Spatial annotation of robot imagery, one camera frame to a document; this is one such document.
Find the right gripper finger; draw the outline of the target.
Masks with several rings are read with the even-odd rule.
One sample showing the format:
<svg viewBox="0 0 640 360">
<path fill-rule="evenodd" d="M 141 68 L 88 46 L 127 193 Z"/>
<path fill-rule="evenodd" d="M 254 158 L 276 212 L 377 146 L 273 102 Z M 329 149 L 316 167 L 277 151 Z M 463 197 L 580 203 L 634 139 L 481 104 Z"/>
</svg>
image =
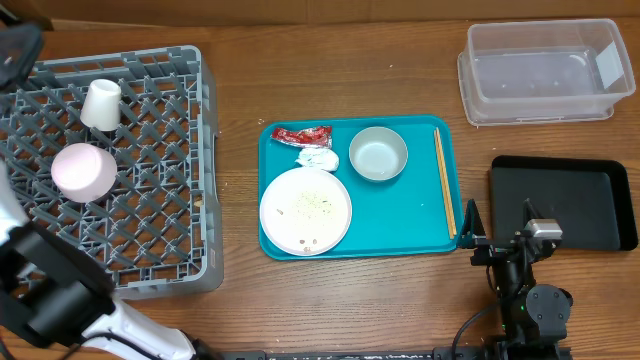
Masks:
<svg viewBox="0 0 640 360">
<path fill-rule="evenodd" d="M 530 198 L 523 202 L 523 223 L 525 230 L 531 230 L 541 219 L 539 211 L 535 208 Z"/>
<path fill-rule="evenodd" d="M 474 199 L 467 202 L 464 222 L 457 240 L 462 249 L 475 249 L 486 244 L 486 232 Z"/>
</svg>

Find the white cup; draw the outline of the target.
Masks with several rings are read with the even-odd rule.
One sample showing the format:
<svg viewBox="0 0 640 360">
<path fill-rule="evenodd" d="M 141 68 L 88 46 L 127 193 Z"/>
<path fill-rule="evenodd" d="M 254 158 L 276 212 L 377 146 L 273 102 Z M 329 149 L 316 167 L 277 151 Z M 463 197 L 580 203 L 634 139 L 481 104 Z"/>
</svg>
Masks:
<svg viewBox="0 0 640 360">
<path fill-rule="evenodd" d="M 120 124 L 120 86 L 107 79 L 93 80 L 81 109 L 81 122 L 102 132 L 114 131 Z"/>
</svg>

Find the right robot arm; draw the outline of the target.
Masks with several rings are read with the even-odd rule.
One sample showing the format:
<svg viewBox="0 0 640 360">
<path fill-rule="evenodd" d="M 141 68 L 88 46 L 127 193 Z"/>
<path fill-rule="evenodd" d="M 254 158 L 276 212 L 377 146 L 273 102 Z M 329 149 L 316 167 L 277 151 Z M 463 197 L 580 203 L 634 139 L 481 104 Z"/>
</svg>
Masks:
<svg viewBox="0 0 640 360">
<path fill-rule="evenodd" d="M 467 320 L 450 346 L 453 359 L 537 359 L 562 360 L 571 350 L 559 342 L 567 337 L 572 295 L 553 285 L 539 284 L 532 265 L 553 255 L 562 242 L 563 231 L 554 219 L 542 218 L 533 204 L 524 202 L 525 225 L 509 240 L 487 238 L 477 206 L 467 203 L 460 246 L 473 251 L 470 263 L 486 270 L 489 286 L 497 297 Z M 480 318 L 497 311 L 503 333 L 481 346 L 462 346 L 460 339 Z"/>
</svg>

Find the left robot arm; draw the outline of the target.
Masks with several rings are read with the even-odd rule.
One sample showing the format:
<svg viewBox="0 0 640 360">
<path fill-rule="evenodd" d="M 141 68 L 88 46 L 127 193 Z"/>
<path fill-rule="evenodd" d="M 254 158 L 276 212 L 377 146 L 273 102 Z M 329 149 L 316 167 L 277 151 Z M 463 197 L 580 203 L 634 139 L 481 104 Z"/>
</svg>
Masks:
<svg viewBox="0 0 640 360">
<path fill-rule="evenodd" d="M 33 222 L 1 176 L 1 324 L 28 343 L 122 359 L 218 359 L 220 353 L 162 326 L 114 295 L 88 255 Z"/>
</svg>

